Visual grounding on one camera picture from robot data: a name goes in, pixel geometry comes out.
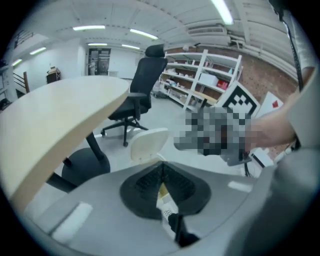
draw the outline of grey floor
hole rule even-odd
[[[103,121],[93,133],[99,135],[103,127],[115,123],[109,119]],[[169,139],[161,150],[161,155],[167,161],[174,161],[184,165],[197,167],[209,172],[224,173],[230,175],[241,175],[243,170],[240,166],[227,166],[227,164],[216,155],[203,156],[191,151],[179,151],[174,147],[174,136],[184,129],[185,112],[182,106],[172,102],[170,99],[152,98],[152,108],[148,113],[141,116],[139,123],[148,129],[168,128]],[[96,138],[101,150],[106,154],[110,162],[111,172],[116,172],[132,166],[130,159],[130,147],[123,147],[123,127],[114,128],[107,131],[107,136]],[[141,131],[131,131],[128,134],[128,142],[135,134]],[[89,147],[84,140],[74,150]],[[55,172],[61,175],[63,164]],[[37,218],[54,202],[62,198],[66,193],[48,184],[44,184],[25,210],[25,214],[32,220]]]

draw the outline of black office chair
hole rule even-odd
[[[106,135],[106,130],[124,126],[123,146],[127,147],[128,126],[148,130],[138,123],[141,114],[147,113],[151,108],[151,90],[161,73],[167,66],[168,60],[164,58],[164,45],[157,44],[149,46],[145,50],[134,74],[130,86],[130,93],[122,105],[109,116],[110,120],[122,120],[101,130],[102,136]]]

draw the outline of fluorescent light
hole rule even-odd
[[[12,63],[12,66],[17,65],[18,63],[22,62],[22,59],[18,58],[14,63]]]
[[[122,46],[123,46],[123,47],[128,47],[128,48],[137,49],[137,50],[140,49],[139,47],[135,47],[135,46],[132,46],[132,45],[127,45],[127,44],[122,44]]]
[[[225,3],[224,0],[211,0],[214,4],[215,8],[219,12],[221,18],[223,19],[224,24],[232,25],[234,23],[234,19],[231,16],[231,13]]]
[[[106,28],[105,25],[91,25],[91,26],[74,26],[73,30],[104,30]]]
[[[41,47],[41,48],[39,48],[39,49],[36,49],[36,50],[30,52],[30,54],[31,54],[31,55],[35,55],[35,54],[37,54],[37,53],[40,53],[40,52],[44,51],[45,49],[47,49],[47,48],[46,48],[46,47]]]
[[[107,43],[103,42],[93,42],[93,43],[88,43],[88,46],[107,46]]]
[[[136,34],[139,34],[139,35],[143,35],[143,36],[148,37],[148,38],[158,39],[158,37],[156,37],[155,35],[148,34],[148,33],[133,29],[133,28],[130,29],[130,32],[133,32],[133,33],[136,33]]]

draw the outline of sleeve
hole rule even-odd
[[[291,15],[293,32],[295,37],[296,51],[300,60],[300,66],[303,70],[307,67],[315,67],[317,55],[314,52],[313,46],[310,43],[308,36],[300,26],[298,21]]]

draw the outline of ceiling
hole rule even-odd
[[[166,47],[196,43],[226,45],[230,36],[237,36],[247,45],[294,63],[286,29],[267,0],[225,0],[225,3],[233,25],[224,25],[211,0],[44,0],[29,14],[21,29],[56,41],[83,38],[86,43],[127,44],[141,49],[158,42]],[[72,29],[86,25],[106,28]],[[223,26],[225,34],[189,34],[191,28],[200,26]]]

